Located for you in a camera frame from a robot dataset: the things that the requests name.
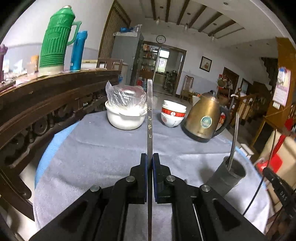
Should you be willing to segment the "engraved steel chopstick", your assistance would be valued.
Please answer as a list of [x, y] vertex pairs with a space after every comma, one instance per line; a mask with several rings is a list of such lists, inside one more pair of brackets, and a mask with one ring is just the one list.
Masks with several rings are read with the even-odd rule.
[[147, 80], [147, 214], [148, 214], [148, 241], [152, 240], [152, 79]]

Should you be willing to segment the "grey utensil holder cup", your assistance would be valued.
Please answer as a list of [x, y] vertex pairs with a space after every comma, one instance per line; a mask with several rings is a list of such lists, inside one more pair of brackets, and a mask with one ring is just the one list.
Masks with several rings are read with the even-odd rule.
[[213, 188], [222, 197], [246, 176], [244, 167], [236, 159], [232, 160], [231, 168], [228, 170], [228, 159], [229, 157], [224, 157], [220, 166], [206, 182], [206, 185]]

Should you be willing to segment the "grey cloth table mat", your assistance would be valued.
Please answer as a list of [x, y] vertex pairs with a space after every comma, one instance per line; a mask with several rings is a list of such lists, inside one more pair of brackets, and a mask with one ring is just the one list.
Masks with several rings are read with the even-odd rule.
[[[153, 151], [160, 163], [188, 184], [199, 187], [213, 175], [229, 155], [231, 141], [225, 130], [208, 143], [189, 138], [181, 125], [168, 128], [160, 112], [153, 116]], [[147, 152], [146, 121], [136, 130], [123, 131], [112, 126], [106, 111], [86, 115], [60, 146], [35, 188], [33, 211], [40, 230], [85, 193], [91, 186], [112, 186], [140, 163]], [[225, 196], [243, 214], [261, 180], [254, 166], [239, 149], [235, 158], [244, 166], [246, 176]], [[270, 200], [263, 184], [247, 213], [247, 218], [264, 232]], [[169, 204], [153, 203], [152, 240], [173, 240]], [[147, 240], [147, 206], [131, 205], [125, 240]]]

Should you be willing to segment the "blue table cover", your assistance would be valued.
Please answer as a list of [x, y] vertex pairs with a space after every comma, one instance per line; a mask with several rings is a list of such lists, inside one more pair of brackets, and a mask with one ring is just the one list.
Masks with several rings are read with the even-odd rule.
[[41, 179], [43, 173], [46, 171], [47, 167], [49, 166], [51, 160], [55, 156], [60, 146], [63, 144], [63, 142], [66, 140], [66, 138], [70, 135], [70, 133], [78, 124], [79, 122], [76, 122], [54, 135], [48, 147], [45, 149], [37, 166], [35, 175], [35, 188], [37, 187], [39, 180]]

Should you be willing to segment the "gold electric kettle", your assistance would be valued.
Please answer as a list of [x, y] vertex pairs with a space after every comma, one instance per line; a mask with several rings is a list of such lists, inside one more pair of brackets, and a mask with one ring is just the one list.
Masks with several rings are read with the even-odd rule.
[[229, 122], [229, 110], [220, 105], [216, 92], [211, 90], [201, 94], [199, 101], [192, 106], [182, 124], [182, 130], [193, 140], [207, 143], [222, 133]]

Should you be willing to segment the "white pot with plastic bag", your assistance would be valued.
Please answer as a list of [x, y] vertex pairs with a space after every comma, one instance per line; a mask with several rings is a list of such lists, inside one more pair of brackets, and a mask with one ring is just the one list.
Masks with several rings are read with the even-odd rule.
[[147, 93], [140, 86], [111, 85], [105, 86], [107, 118], [120, 130], [139, 128], [147, 114]]

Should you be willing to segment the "stacked red white bowls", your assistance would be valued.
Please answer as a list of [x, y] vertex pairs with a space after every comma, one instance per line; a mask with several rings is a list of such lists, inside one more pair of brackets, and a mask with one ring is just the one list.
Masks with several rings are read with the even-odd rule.
[[187, 107], [185, 105], [164, 100], [161, 111], [161, 120], [167, 127], [174, 128], [178, 126], [186, 115]]

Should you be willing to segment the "dark carved wooden sideboard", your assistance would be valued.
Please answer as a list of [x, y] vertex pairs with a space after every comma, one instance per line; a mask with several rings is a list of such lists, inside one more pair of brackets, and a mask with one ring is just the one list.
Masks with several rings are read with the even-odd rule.
[[20, 174], [53, 136], [101, 111], [107, 83], [120, 71], [93, 69], [39, 77], [1, 92], [1, 198], [34, 219], [32, 195]]

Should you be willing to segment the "blue water bottle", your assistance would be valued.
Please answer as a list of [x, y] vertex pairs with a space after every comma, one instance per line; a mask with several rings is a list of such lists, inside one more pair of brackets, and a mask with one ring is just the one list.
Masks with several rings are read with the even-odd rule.
[[79, 71], [81, 69], [82, 55], [87, 37], [87, 31], [81, 31], [77, 33], [76, 40], [72, 48], [70, 71]]

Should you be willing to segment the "wooden chair near sideboard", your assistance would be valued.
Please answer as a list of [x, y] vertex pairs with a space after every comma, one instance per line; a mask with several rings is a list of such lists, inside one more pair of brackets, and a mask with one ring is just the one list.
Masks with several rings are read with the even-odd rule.
[[123, 66], [122, 59], [98, 58], [96, 68], [121, 71], [122, 66]]

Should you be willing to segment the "grey refrigerator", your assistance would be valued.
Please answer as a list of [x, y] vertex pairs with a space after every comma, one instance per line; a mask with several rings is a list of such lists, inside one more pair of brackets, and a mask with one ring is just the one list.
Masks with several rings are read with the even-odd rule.
[[144, 37], [141, 32], [116, 35], [111, 57], [122, 59], [128, 65], [125, 85], [134, 86], [142, 64]]

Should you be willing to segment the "green thermos flask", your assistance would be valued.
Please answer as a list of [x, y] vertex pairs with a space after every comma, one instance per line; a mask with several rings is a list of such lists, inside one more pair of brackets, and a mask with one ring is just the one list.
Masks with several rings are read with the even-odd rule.
[[41, 75], [64, 71], [67, 46], [76, 40], [81, 21], [74, 21], [75, 14], [70, 5], [59, 9], [50, 18], [46, 29], [39, 58]]

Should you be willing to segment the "pink wall calendar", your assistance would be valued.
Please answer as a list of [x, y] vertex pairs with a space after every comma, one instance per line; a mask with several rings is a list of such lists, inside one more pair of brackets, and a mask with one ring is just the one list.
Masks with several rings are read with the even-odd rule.
[[273, 94], [273, 101], [282, 106], [286, 106], [290, 89], [290, 70], [285, 67], [278, 69], [276, 86]]

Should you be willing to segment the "framed wall picture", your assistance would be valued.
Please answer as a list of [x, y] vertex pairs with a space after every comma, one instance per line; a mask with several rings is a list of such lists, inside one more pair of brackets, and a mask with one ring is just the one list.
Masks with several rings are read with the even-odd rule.
[[202, 56], [199, 68], [206, 72], [210, 72], [211, 65], [212, 65], [212, 60]]

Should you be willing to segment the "round wall clock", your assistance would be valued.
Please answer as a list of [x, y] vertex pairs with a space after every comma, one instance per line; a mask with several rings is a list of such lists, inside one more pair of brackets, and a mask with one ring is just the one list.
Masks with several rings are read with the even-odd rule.
[[158, 44], [164, 44], [164, 43], [166, 42], [166, 37], [163, 36], [163, 35], [158, 35], [158, 36], [156, 37], [156, 42], [157, 42]]

